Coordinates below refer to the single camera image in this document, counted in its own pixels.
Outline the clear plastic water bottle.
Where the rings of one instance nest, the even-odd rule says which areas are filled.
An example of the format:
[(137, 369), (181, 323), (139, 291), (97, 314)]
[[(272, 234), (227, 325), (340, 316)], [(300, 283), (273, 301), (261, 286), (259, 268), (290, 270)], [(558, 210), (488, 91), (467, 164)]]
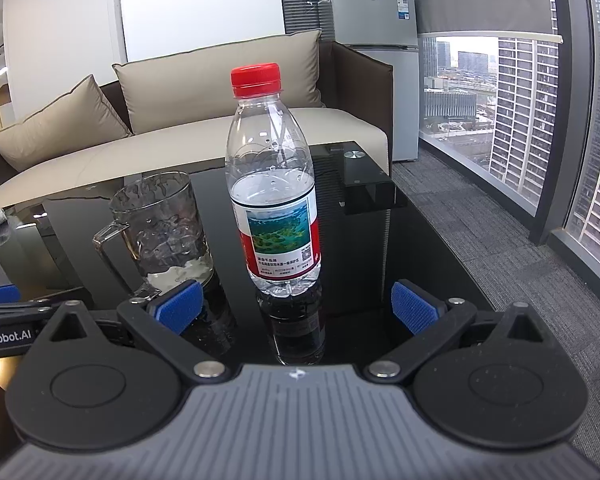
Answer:
[(321, 272), (306, 137), (278, 92), (237, 100), (225, 174), (250, 278), (265, 295), (304, 294)]

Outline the large beige back cushion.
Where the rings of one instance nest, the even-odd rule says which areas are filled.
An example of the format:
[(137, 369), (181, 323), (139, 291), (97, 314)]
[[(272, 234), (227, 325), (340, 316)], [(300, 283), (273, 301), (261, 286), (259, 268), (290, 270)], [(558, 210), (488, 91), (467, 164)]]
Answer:
[(309, 30), (114, 64), (136, 134), (232, 116), (236, 110), (230, 72), (275, 63), (282, 75), (282, 100), (288, 107), (322, 104), (320, 32)]

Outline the clear glass mug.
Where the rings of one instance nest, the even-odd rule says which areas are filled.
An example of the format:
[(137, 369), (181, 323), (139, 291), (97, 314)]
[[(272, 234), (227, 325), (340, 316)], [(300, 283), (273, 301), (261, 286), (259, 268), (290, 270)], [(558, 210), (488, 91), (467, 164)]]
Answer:
[(133, 295), (157, 296), (188, 280), (206, 284), (214, 273), (189, 174), (166, 171), (138, 179), (110, 200), (112, 221), (93, 237), (96, 252), (120, 283), (105, 245), (120, 236), (143, 279)]

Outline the small beige throw pillow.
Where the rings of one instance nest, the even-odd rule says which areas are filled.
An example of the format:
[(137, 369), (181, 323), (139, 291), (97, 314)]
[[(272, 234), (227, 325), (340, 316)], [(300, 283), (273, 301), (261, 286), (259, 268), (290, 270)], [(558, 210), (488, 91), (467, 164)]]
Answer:
[(20, 172), (131, 134), (95, 78), (87, 76), (42, 110), (0, 130), (0, 154)]

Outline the beige sofa with brown frame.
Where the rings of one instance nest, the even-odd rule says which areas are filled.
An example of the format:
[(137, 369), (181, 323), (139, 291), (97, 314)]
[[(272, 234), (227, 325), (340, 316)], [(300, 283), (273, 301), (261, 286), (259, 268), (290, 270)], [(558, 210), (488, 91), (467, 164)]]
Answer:
[[(391, 162), (393, 70), (335, 41), (318, 40), (322, 104), (288, 107), (309, 144), (353, 141), (381, 168)], [(116, 74), (97, 84), (132, 131)], [(224, 155), (232, 116), (132, 134), (16, 171), (0, 154), (0, 207), (98, 182), (205, 162)]]

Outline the silver refrigerator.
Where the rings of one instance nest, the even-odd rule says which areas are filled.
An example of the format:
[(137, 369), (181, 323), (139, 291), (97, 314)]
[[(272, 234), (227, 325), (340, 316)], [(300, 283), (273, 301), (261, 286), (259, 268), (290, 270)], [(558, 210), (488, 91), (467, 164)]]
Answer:
[(415, 0), (320, 0), (317, 9), (325, 38), (393, 67), (392, 159), (416, 159), (420, 73)]

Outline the red bottle cap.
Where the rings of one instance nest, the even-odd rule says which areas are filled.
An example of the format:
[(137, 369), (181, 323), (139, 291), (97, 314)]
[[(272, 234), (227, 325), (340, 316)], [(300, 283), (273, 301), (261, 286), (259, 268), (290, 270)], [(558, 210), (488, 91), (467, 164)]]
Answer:
[(276, 63), (236, 67), (230, 72), (234, 97), (238, 100), (269, 96), (283, 91), (282, 76)]

